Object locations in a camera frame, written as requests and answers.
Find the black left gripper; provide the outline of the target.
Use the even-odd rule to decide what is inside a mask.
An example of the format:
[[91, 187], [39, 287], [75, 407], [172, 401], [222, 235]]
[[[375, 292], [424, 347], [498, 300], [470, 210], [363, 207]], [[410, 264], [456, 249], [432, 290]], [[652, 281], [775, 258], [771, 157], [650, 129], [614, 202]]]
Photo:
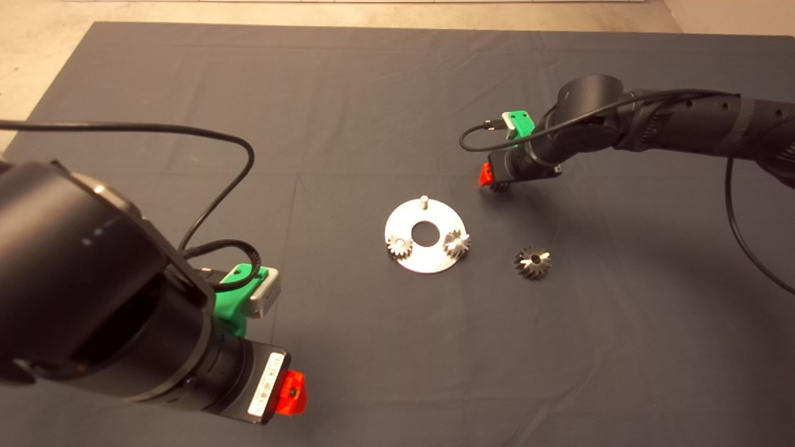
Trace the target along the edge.
[[287, 371], [291, 355], [286, 349], [244, 339], [242, 359], [242, 372], [224, 401], [224, 418], [266, 425], [275, 413], [295, 416], [306, 411], [306, 377]]

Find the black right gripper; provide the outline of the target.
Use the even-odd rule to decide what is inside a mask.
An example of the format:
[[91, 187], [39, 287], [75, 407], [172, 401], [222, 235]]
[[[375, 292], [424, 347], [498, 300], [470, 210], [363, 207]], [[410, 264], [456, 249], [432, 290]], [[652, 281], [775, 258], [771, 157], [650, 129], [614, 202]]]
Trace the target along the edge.
[[488, 163], [479, 171], [479, 187], [508, 187], [514, 182], [546, 180], [562, 175], [560, 165], [543, 165], [531, 158], [526, 149], [500, 149], [491, 151]]

